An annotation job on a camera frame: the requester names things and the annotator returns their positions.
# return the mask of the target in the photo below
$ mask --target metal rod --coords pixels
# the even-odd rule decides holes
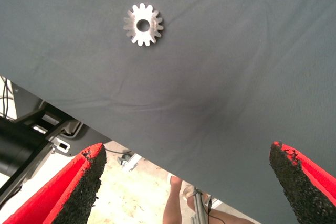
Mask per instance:
[[[208,224],[207,214],[202,204],[202,192],[194,187],[194,204],[196,212],[196,221],[198,224]]]

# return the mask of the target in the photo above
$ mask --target black foam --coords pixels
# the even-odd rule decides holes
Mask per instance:
[[[102,147],[96,158],[87,158],[87,160],[92,163],[90,169],[86,170],[53,224],[87,223],[92,205],[96,201],[96,192],[101,185],[100,176],[106,163],[105,147]]]
[[[273,145],[270,152],[270,164],[284,188],[284,193],[299,223],[336,223],[336,207],[311,183],[302,171],[299,161],[297,165],[294,165],[281,147]]]

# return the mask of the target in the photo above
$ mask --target gear center hole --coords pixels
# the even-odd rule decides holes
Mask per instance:
[[[137,29],[139,31],[148,31],[149,30],[149,22],[145,19],[141,19],[137,23]]]

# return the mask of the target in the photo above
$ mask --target spur gear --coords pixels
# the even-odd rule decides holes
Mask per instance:
[[[156,43],[155,37],[161,37],[159,31],[163,30],[163,26],[159,23],[162,22],[162,18],[157,17],[159,12],[153,11],[152,5],[146,7],[144,3],[141,3],[139,8],[133,5],[133,12],[129,10],[127,14],[129,17],[124,18],[126,23],[124,29],[128,31],[127,37],[132,37],[133,43],[138,42],[139,46],[145,43],[146,46],[149,46],[150,42]],[[141,22],[148,22],[147,30],[139,29]]]

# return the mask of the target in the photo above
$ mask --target black cable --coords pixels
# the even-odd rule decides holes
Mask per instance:
[[[209,204],[208,204],[208,223],[210,223],[209,217],[211,212],[211,206],[212,206],[212,196],[210,195]]]
[[[214,218],[214,219],[220,220],[223,224],[226,224],[222,219],[219,219],[219,218],[217,218],[217,217],[215,217],[215,216],[210,215],[210,211],[209,211],[209,210],[207,211],[207,210],[205,209],[205,207],[204,207],[202,196],[201,196],[201,204],[202,204],[202,206],[203,206],[204,211],[208,214],[208,222],[209,222],[209,217],[212,217],[212,218]]]
[[[0,99],[7,99],[7,97],[0,97]],[[14,101],[13,97],[8,97],[8,99]]]
[[[2,97],[5,97],[5,91],[6,91],[6,82],[4,82],[4,89],[2,90]],[[2,115],[5,118],[5,99],[2,99],[2,106],[3,106],[2,107]]]
[[[7,102],[7,108],[6,108],[6,114],[5,114],[5,118],[7,118],[7,114],[8,114],[8,109],[9,109],[9,104],[8,104],[8,80],[6,79],[6,102]]]
[[[1,79],[2,79],[2,81],[5,83],[6,79],[4,79],[4,77],[2,77],[2,76],[1,76]]]
[[[116,152],[116,151],[112,151],[112,150],[109,150],[109,149],[105,149],[105,151],[113,152],[113,153],[117,153],[117,154],[128,154],[128,153],[131,153],[131,152],[132,152],[132,151],[127,151],[127,152]]]

